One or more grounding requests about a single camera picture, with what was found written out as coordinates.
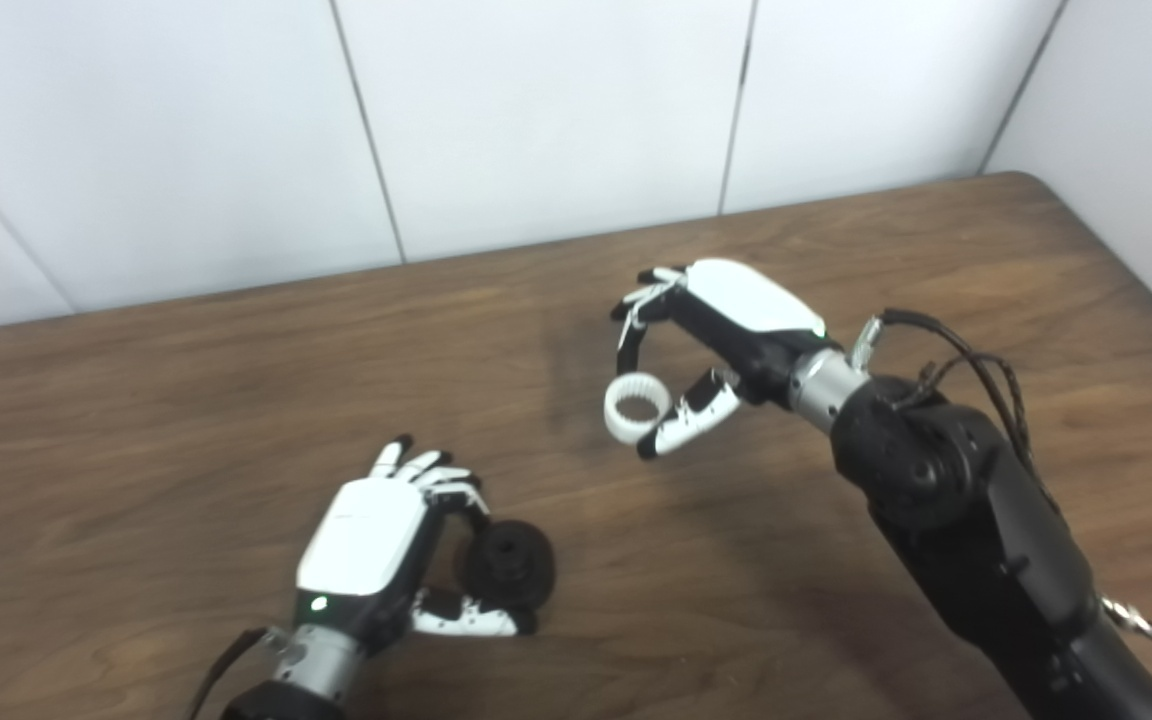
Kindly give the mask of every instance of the wood grain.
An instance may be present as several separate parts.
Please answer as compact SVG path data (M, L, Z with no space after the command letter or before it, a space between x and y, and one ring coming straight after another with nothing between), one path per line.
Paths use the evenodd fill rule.
M547 530L561 577L539 637L369 662L356 717L1021 717L803 420L749 409L652 464L607 437L607 311L702 256L844 341L915 306L1011 357L1101 588L1152 617L1152 296L1005 174L0 328L0 719L176 717L238 629L288 619L334 487L402 430ZM884 342L884 369L946 357ZM673 387L710 363L675 328L644 346ZM244 659L210 714L268 670Z

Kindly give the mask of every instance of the silver cylindrical joint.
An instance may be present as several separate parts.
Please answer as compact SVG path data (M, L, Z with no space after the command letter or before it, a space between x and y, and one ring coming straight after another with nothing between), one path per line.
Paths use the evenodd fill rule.
M301 626L282 652L274 680L340 703L361 662L358 643L349 635L324 626Z
M828 434L833 419L856 388L869 382L869 373L847 364L838 350L821 350L799 359L790 381L790 407L820 432Z

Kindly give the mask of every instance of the black cable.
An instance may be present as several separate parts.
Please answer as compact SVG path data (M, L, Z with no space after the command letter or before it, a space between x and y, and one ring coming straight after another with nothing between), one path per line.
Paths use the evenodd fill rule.
M923 328L924 331L932 332L938 336L942 338L946 342L954 346L955 350L958 351L958 356L955 359L948 361L941 366L938 372L933 373L930 378L925 378L925 381L931 381L934 378L934 384L932 388L940 384L945 376L950 372L950 370L960 364L968 364L977 378L980 379L980 384L990 396L990 402L998 412L998 419L1002 423L1002 429L1007 434L1007 439L1011 442L1011 447L1016 450L1016 456L1020 457L1021 464L1025 467L1025 470L1030 475L1038 479L1038 471L1034 469L1033 461L1033 448L1029 445L1029 423L1025 419L1025 402L1024 397L1021 396L1020 391L1020 379L1016 378L1015 370L1011 369L1011 364L1007 363L1002 357L996 355L988 355L983 353L977 353L973 348L961 338L957 333L947 327L945 323L933 318L931 314L916 313L912 310L900 310L894 306L888 306L884 310L881 314L878 316L879 320L882 323L892 325L912 325L916 328ZM1002 397L1001 389L998 388L998 382L995 377L990 373L986 366L986 361L990 363L995 363L998 367L1002 370L1002 376L1007 381L1007 389L1009 389L1011 395L1011 407L1007 406L1007 401Z
M237 638L234 638L233 643L229 643L229 646L220 653L220 657L215 658L215 661L209 667L207 674L202 679L198 692L194 694L194 699L189 702L189 707L185 708L184 720L196 719L198 711L202 710L202 704L207 699L207 694L211 692L211 687L225 674L225 670L229 669L230 665L234 665L234 661L238 660L244 652L251 650L256 643L259 643L266 632L270 632L268 628L247 629Z

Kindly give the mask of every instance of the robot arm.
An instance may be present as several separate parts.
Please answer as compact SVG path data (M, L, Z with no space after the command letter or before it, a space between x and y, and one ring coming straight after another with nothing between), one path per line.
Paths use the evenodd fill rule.
M637 437L608 411L617 439L636 442L644 457L673 450L730 416L738 406L730 397L803 416L827 434L838 472L865 493L874 523L942 621L986 653L1030 715L1152 720L1152 676L1114 628L1152 637L1152 624L1096 592L1087 560L1033 471L1010 366L925 314L895 310L870 320L844 354L803 302L730 260L651 270L641 281L652 285L613 310L626 328L605 407L626 387L649 394L654 378L635 372L649 323L675 320L732 372L710 370L722 378L710 382L717 391L692 388ZM952 364L919 381L867 372L882 326L896 323L957 348L952 363L964 361L987 381L1005 432L937 392ZM1011 409L984 361L1005 366Z
M223 720L343 720L357 669L408 630L463 637L536 632L535 611L554 588L553 551L540 530L493 523L479 479L431 450L406 464L411 437L380 452L367 477L333 498L296 574L293 632L248 630L212 666L187 717L243 651L264 642L279 659L273 679L229 702ZM444 521L473 530L467 592L424 588Z

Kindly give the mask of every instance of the white ring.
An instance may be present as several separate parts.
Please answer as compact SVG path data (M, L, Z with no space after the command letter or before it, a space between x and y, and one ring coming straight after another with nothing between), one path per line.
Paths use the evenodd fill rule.
M626 418L616 406L628 397L643 397L654 406L657 409L654 419L631 420ZM607 395L602 396L602 420L607 423L607 430L612 437L626 445L635 445L657 427L660 418L664 418L664 415L669 411L669 406L673 406L669 388L664 387L664 382L660 382L655 376L626 373L607 386Z

